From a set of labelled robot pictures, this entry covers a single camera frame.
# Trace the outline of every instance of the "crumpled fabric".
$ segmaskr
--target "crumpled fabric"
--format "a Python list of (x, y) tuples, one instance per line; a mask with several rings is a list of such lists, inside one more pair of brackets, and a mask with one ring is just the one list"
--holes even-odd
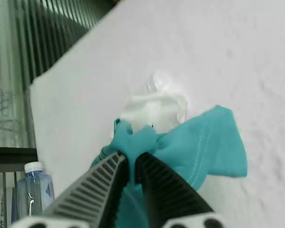
[(114, 138), (92, 166), (109, 154), (121, 151), (129, 161), (130, 181), (122, 193), (116, 226), (148, 227), (141, 185), (134, 184), (138, 156), (149, 152), (170, 166), (198, 190), (207, 174), (230, 177), (247, 175), (245, 147), (231, 110), (216, 106), (164, 134), (151, 126), (134, 132), (128, 122), (114, 122)]

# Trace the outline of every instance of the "cloth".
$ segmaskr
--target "cloth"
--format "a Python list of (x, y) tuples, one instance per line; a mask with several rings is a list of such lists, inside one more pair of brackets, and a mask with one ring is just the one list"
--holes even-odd
[(119, 119), (114, 123), (114, 132), (111, 144), (102, 149), (92, 166), (115, 151), (123, 152), (128, 158), (130, 182), (122, 198), (129, 198), (132, 203), (128, 199), (121, 201), (117, 221), (120, 227), (144, 227), (142, 224), (146, 224), (146, 221), (141, 222), (143, 218), (147, 219), (142, 214), (145, 213), (142, 190), (134, 184), (135, 161), (144, 152), (166, 163), (196, 190), (207, 174), (247, 175), (246, 152), (232, 111), (221, 106), (182, 123), (166, 134), (156, 134), (151, 126), (133, 133), (131, 125)]

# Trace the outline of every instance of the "towel seam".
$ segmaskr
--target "towel seam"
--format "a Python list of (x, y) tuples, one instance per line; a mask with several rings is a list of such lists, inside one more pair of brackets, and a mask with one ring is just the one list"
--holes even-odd
[(198, 158), (199, 158), (199, 154), (200, 154), (200, 142), (201, 142), (201, 139), (202, 139), (202, 136), (203, 136), (203, 131), (204, 131), (204, 127), (205, 127), (205, 123), (203, 123), (203, 126), (202, 126), (202, 129), (201, 129), (201, 134), (200, 134), (200, 138), (199, 138), (199, 145), (198, 145), (198, 154), (196, 155), (196, 159), (195, 159), (195, 163), (194, 163), (194, 167), (193, 167), (193, 171), (192, 171), (192, 174), (190, 175), (188, 182), (190, 182), (191, 178), (193, 177), (194, 175), (194, 172), (195, 172), (195, 168), (196, 168), (196, 165), (197, 165), (197, 161), (198, 161)]

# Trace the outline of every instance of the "water bottle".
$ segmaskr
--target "water bottle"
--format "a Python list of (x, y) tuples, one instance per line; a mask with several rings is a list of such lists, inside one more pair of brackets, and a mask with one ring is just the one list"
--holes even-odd
[(42, 171), (42, 164), (30, 162), (24, 170), (26, 177), (17, 184), (18, 219), (39, 215), (54, 201), (52, 177)]

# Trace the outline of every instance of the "white tablecloth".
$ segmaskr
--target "white tablecloth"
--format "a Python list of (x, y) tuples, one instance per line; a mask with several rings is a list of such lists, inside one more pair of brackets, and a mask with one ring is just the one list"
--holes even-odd
[(285, 228), (285, 0), (125, 0), (31, 87), (38, 157), (58, 196), (110, 142), (113, 119), (155, 70), (189, 116), (234, 111), (248, 177), (200, 193), (238, 228)]

